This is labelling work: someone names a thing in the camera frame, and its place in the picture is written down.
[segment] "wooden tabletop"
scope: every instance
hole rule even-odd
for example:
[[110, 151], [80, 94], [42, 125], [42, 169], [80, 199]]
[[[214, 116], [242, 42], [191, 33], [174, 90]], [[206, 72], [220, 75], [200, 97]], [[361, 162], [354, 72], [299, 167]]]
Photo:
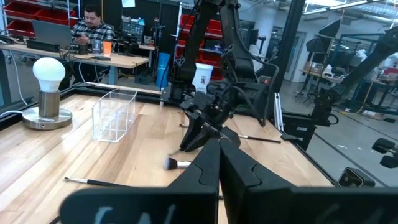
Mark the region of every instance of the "wooden tabletop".
[[[22, 45], [22, 44], [0, 45], [0, 50], [11, 50], [11, 51], [16, 51], [16, 52], [24, 52], [24, 53], [29, 53], [29, 54], [41, 55], [44, 57], [60, 58], [59, 53], [48, 52], [48, 51], [44, 51], [44, 50], [30, 49], [30, 48], [27, 48], [26, 45]], [[121, 68], [135, 68], [139, 65], [142, 65], [142, 64], [145, 64], [148, 62], [148, 58], [145, 58], [145, 57], [130, 57], [130, 56], [125, 56], [125, 55], [119, 55], [116, 53], [111, 54], [110, 61], [102, 61], [102, 60], [95, 60], [95, 59], [87, 60], [86, 59], [86, 58], [90, 58], [92, 56], [93, 56], [93, 54], [74, 55], [77, 62], [97, 64], [97, 65], [103, 65], [103, 66], [115, 66], [115, 67], [121, 67]]]
[[[178, 108], [136, 104], [136, 121], [118, 143], [92, 140], [91, 108], [98, 97], [73, 95], [61, 102], [73, 113], [73, 124], [54, 131], [27, 129], [20, 122], [0, 131], [0, 223], [48, 223], [63, 199], [92, 187], [64, 177], [96, 179], [131, 186], [167, 186], [183, 170], [166, 171], [164, 160], [178, 149], [187, 123]], [[239, 134], [280, 139], [271, 124], [235, 116], [226, 125]], [[240, 147], [276, 174], [299, 186], [331, 183], [289, 142], [242, 140]], [[198, 150], [175, 159], [193, 160]], [[219, 204], [219, 223], [227, 223]]]

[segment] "cable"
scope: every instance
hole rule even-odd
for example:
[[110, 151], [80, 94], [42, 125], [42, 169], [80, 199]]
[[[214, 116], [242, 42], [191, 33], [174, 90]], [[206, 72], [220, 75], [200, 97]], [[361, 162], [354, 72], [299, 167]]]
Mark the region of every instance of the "cable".
[[227, 92], [229, 92], [232, 88], [234, 88], [235, 90], [238, 90], [239, 93], [244, 97], [244, 100], [246, 101], [246, 104], [250, 107], [250, 109], [251, 109], [251, 111], [252, 111], [252, 113], [253, 113], [253, 116], [258, 120], [259, 124], [260, 124], [262, 127], [264, 127], [264, 126], [266, 125], [266, 122], [265, 122], [263, 119], [261, 119], [259, 113], [257, 113], [257, 110], [254, 108], [253, 104], [250, 102], [249, 97], [247, 96], [247, 94], [245, 94], [245, 92], [244, 92], [241, 88], [239, 88], [239, 87], [237, 87], [237, 86], [231, 86], [230, 88], [225, 89], [225, 91], [222, 93], [222, 96], [221, 96], [221, 98], [220, 98], [220, 102], [223, 102], [223, 101], [224, 101], [225, 95], [226, 95]]
[[18, 73], [17, 63], [15, 62], [14, 55], [12, 54], [11, 51], [10, 51], [10, 54], [11, 54], [12, 61], [14, 62], [15, 71], [17, 73], [17, 84], [18, 84], [19, 96], [21, 97], [21, 100], [25, 103], [25, 105], [27, 106], [27, 103], [26, 103], [26, 101], [25, 101], [25, 99], [24, 99], [24, 97], [22, 96], [22, 93], [21, 93], [21, 85], [19, 84], [19, 73]]
[[22, 114], [22, 113], [24, 113], [24, 112], [22, 112], [22, 111], [6, 111], [6, 112], [0, 114], [0, 118], [3, 117], [5, 114], [9, 114], [9, 113], [19, 113], [19, 114]]
[[341, 113], [341, 114], [345, 114], [345, 113], [348, 113], [348, 114], [359, 114], [362, 111], [363, 107], [365, 106], [366, 100], [368, 100], [368, 96], [369, 96], [369, 93], [372, 90], [373, 83], [374, 83], [374, 80], [371, 82], [371, 85], [369, 86], [368, 92], [366, 93], [365, 100], [363, 101], [361, 108], [357, 112], [350, 113], [350, 112], [342, 112], [342, 111], [340, 111], [339, 113]]
[[81, 79], [83, 80], [83, 82], [86, 82], [86, 80], [83, 78], [83, 75], [81, 74], [81, 68], [80, 68], [80, 66], [81, 66], [81, 62], [79, 63], [79, 73], [80, 73], [80, 77], [81, 77]]

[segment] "metal lamp base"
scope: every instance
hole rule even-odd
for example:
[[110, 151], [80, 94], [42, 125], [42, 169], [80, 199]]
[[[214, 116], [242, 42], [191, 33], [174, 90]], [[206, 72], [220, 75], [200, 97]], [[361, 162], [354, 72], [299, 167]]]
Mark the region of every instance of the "metal lamp base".
[[54, 130], [72, 123], [72, 112], [60, 108], [59, 115], [53, 118], [39, 116], [39, 107], [29, 108], [22, 114], [22, 121], [28, 127], [38, 130]]

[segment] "laptop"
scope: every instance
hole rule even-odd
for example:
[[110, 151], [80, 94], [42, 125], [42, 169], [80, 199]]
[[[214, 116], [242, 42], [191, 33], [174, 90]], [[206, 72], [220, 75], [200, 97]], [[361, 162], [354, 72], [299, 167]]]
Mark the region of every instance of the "laptop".
[[51, 22], [32, 20], [36, 40], [48, 44], [57, 44], [61, 49], [72, 42], [70, 27]]

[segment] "white light bulb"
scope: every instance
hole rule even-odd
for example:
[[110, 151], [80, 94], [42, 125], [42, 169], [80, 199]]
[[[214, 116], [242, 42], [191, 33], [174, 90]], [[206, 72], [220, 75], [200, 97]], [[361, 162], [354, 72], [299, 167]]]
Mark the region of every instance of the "white light bulb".
[[54, 58], [40, 58], [33, 65], [33, 74], [39, 81], [40, 89], [45, 93], [56, 93], [65, 77], [65, 68]]

